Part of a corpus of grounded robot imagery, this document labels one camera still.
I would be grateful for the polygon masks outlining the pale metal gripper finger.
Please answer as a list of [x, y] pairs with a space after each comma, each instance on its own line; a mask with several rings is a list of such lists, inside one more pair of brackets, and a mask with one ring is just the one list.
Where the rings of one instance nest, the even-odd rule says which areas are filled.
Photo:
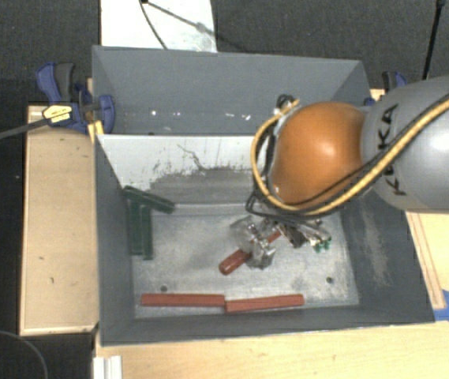
[[264, 241], [265, 225], [246, 216], [235, 220], [230, 225], [230, 231], [239, 248], [262, 247]]
[[250, 268], [265, 269], [269, 267], [277, 249], [266, 239], [256, 240], [251, 245], [250, 258], [246, 264]]

